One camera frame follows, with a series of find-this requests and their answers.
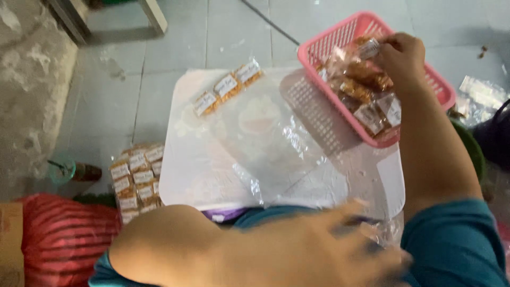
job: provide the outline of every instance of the red striped bag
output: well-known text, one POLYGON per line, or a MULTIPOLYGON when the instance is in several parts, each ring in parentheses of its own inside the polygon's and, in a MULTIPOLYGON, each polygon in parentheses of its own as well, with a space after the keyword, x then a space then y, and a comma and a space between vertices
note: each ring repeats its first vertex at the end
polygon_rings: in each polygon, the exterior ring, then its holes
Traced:
POLYGON ((116 209, 38 194, 23 203, 26 287, 81 287, 120 231, 116 209))

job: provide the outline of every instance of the concrete wall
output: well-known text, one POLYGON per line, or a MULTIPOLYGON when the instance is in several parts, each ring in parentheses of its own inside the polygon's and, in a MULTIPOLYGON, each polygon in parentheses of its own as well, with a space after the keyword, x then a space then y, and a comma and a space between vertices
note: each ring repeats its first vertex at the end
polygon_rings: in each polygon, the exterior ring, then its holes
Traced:
POLYGON ((77 49, 40 0, 0 0, 0 202, 45 176, 77 49))

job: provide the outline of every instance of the person's hand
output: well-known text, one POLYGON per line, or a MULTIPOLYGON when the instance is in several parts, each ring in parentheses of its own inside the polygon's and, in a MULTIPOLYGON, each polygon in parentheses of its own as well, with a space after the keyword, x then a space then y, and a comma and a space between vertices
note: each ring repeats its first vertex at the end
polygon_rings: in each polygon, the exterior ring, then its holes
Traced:
POLYGON ((388 73, 397 92, 426 87, 425 46, 419 38, 406 33, 389 36, 382 41, 376 62, 388 73))
POLYGON ((398 248, 370 251, 376 234, 368 224, 334 236, 363 208, 349 202, 330 211, 226 231, 211 253, 213 285, 375 286, 399 278, 411 256, 398 248))

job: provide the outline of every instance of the cardboard box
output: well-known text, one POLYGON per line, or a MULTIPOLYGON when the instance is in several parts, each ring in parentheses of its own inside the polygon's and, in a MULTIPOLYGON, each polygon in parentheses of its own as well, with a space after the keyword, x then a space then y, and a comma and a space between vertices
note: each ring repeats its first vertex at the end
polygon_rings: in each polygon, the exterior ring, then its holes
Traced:
POLYGON ((0 203, 0 286, 24 287, 23 205, 0 203))

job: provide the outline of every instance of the teal shirt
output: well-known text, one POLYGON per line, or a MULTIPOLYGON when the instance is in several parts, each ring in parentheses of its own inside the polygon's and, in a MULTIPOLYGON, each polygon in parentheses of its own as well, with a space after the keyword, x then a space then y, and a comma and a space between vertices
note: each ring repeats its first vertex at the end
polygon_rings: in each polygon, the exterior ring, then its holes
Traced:
MULTIPOLYGON (((238 228, 288 216, 302 207, 254 209, 240 217, 238 228)), ((404 227, 402 249, 414 263, 403 280, 411 286, 509 286, 505 257, 494 218, 481 200, 440 204, 418 213, 404 227)), ((146 287, 113 270, 105 253, 95 265, 91 287, 146 287)))

